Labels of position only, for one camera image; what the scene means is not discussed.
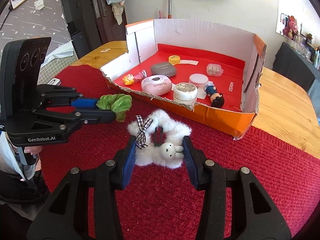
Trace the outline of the person's hand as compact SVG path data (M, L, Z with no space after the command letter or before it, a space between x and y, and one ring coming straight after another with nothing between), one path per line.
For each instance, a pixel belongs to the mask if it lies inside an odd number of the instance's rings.
M34 159L38 159L39 154L43 150L42 146L28 146L24 148L24 155L33 156Z

